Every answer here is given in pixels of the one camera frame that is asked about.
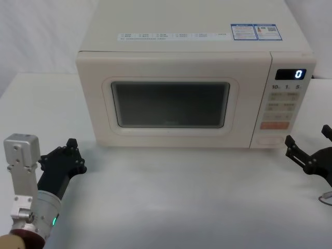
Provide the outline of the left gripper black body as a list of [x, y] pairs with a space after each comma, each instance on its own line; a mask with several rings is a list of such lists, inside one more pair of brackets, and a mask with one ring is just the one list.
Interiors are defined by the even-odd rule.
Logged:
[[58, 147], [38, 161], [43, 171], [37, 188], [49, 192], [60, 200], [63, 198], [70, 180], [87, 171], [85, 160], [81, 157], [78, 147]]

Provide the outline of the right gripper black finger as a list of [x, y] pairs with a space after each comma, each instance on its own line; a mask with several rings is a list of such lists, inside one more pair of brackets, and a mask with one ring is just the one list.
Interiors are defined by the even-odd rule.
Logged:
[[286, 137], [285, 145], [287, 146], [285, 155], [300, 167], [305, 168], [310, 156], [296, 145], [295, 140], [290, 135]]
[[321, 133], [332, 142], [332, 128], [329, 125], [323, 125]]

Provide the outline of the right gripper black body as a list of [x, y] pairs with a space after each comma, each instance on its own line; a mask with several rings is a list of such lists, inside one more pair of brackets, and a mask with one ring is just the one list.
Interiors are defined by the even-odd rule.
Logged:
[[320, 149], [306, 160], [303, 171], [308, 175], [318, 175], [331, 186], [331, 147]]

